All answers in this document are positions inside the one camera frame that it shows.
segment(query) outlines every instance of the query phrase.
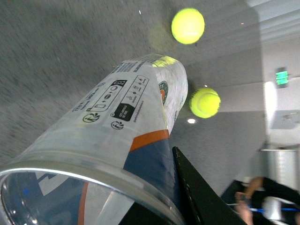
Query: yellow tennis ball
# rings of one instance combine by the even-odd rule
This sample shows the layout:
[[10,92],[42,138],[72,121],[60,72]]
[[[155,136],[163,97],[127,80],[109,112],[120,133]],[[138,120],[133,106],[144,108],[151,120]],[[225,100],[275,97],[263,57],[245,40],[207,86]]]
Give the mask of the yellow tennis ball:
[[193,114],[201,118],[209,118],[217,114],[221,99],[211,88],[197,90],[189,100],[189,107]]
[[173,18],[172,34],[178,42],[189,45],[199,40],[204,26],[204,18],[197,9],[184,8]]

